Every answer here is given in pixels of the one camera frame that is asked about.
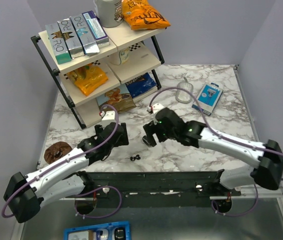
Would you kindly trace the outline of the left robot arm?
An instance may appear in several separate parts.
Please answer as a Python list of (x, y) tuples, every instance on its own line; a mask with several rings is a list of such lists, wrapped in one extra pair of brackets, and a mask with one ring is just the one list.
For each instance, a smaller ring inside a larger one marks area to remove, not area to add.
[(64, 157), (32, 173), (11, 176), (3, 199), (18, 223), (33, 218), (44, 205), (64, 197), (88, 197), (93, 186), (79, 176), (74, 182), (66, 179), (98, 161), (104, 161), (112, 149), (129, 144), (125, 123), (111, 122), (106, 127), (95, 126), (95, 135), (82, 140)]

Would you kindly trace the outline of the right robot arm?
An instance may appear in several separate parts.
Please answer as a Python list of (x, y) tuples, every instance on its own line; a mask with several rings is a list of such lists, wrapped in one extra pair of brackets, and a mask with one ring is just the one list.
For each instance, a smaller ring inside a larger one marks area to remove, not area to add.
[(279, 143), (248, 141), (225, 134), (199, 121), (183, 121), (173, 110), (159, 110), (153, 120), (143, 126), (143, 141), (151, 147), (157, 142), (174, 140), (183, 146), (220, 152), (241, 160), (245, 166), (221, 170), (211, 184), (212, 192), (223, 196), (236, 187), (257, 184), (267, 190), (278, 190), (283, 175), (283, 153)]

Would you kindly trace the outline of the brown snack bag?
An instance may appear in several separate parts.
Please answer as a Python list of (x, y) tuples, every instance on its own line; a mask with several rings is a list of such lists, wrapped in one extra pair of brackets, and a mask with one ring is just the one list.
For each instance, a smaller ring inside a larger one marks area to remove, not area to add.
[(98, 96), (96, 101), (100, 109), (103, 105), (111, 105), (118, 113), (126, 112), (136, 107), (125, 84), (121, 84)]

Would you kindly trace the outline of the blue chips bag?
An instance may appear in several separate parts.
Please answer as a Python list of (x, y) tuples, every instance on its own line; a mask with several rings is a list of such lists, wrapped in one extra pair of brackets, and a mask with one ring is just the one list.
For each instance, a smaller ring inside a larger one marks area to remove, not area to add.
[(140, 75), (136, 78), (133, 78), (132, 80), (125, 83), (131, 97), (134, 99), (138, 97), (139, 95), (142, 95), (146, 92), (148, 92), (150, 89), (155, 87), (157, 84), (156, 82), (151, 78), (149, 73), (145, 73), (143, 75)]

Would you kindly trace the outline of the three tier shelf rack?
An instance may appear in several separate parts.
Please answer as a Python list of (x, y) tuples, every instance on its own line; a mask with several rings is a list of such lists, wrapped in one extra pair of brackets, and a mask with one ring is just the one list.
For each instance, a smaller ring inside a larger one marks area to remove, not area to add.
[(70, 62), (51, 68), (39, 42), (43, 42), (52, 58), (55, 57), (46, 31), (32, 36), (31, 41), (57, 85), (67, 106), (82, 129), (101, 120), (97, 97), (110, 96), (114, 105), (124, 98), (119, 86), (130, 80), (152, 73), (155, 86), (133, 98), (138, 102), (161, 88), (156, 68), (165, 60), (156, 39), (162, 29), (132, 30), (127, 23), (105, 29), (109, 45), (91, 56), (80, 56)]

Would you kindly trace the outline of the orange snack bag middle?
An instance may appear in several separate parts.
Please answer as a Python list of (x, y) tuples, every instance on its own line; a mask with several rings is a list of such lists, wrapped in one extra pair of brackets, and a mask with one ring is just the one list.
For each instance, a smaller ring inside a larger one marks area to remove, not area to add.
[(79, 67), (66, 75), (85, 96), (89, 96), (109, 80), (100, 67), (92, 64)]

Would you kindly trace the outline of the white cup middle shelf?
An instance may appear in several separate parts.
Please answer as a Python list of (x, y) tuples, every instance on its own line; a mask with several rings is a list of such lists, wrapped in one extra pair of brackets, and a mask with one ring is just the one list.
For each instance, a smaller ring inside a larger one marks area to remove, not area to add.
[(119, 50), (109, 56), (109, 61), (113, 65), (117, 65), (117, 66), (125, 64), (129, 59), (129, 53), (130, 53), (130, 50), (128, 47), (125, 49)]

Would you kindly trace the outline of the blue tray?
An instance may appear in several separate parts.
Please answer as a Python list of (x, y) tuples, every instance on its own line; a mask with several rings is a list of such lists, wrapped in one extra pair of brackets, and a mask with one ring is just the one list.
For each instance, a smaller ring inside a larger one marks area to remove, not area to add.
[(97, 225), (67, 228), (64, 240), (131, 240), (128, 221), (109, 222)]

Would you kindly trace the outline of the purple white box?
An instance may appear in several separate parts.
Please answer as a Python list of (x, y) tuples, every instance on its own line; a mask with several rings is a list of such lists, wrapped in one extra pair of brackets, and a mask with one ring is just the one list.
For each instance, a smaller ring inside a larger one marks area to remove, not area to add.
[(103, 27), (100, 25), (100, 22), (95, 15), (95, 13), (90, 10), (82, 13), (84, 19), (86, 20), (89, 29), (94, 36), (94, 39), (99, 48), (104, 48), (110, 45), (109, 37), (106, 34)]

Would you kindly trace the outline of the silver brown toothpaste box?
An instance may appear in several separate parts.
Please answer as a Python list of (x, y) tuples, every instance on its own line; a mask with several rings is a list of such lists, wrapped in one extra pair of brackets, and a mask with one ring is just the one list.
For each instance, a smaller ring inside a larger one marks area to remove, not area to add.
[(57, 22), (72, 59), (85, 55), (83, 46), (69, 18)]

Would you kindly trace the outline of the teal silver toothpaste box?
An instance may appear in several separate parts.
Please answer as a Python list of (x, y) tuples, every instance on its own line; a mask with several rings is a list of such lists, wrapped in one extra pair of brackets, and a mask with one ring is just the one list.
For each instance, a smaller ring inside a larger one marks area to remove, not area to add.
[(47, 24), (45, 25), (45, 29), (57, 63), (60, 65), (70, 62), (72, 58), (62, 36), (59, 24), (57, 22)]

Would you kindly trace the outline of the orange chips bag top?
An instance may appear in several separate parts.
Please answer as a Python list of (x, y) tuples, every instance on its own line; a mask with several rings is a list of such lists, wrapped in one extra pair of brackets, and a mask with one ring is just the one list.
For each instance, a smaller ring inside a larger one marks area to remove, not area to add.
[(124, 20), (132, 30), (166, 29), (170, 22), (147, 0), (122, 0)]

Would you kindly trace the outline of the silver blue toothpaste box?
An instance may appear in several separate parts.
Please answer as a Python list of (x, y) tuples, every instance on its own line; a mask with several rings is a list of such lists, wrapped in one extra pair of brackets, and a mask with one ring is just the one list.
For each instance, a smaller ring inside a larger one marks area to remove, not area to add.
[(84, 16), (82, 14), (78, 14), (71, 16), (70, 19), (82, 44), (84, 53), (88, 56), (98, 54), (100, 49)]

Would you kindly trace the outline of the grey printed mug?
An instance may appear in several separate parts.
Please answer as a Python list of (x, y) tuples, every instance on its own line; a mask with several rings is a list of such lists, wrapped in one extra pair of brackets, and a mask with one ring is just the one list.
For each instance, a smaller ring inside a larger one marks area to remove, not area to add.
[(114, 28), (123, 22), (121, 0), (94, 0), (93, 3), (102, 27)]

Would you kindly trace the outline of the black mounting rail base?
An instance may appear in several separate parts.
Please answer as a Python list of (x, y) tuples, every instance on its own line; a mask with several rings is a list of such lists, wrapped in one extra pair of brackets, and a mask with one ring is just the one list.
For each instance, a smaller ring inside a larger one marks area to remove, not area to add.
[(210, 198), (240, 196), (235, 189), (219, 183), (222, 171), (181, 172), (85, 172), (75, 173), (83, 181), (83, 193), (98, 187), (98, 208), (209, 207)]

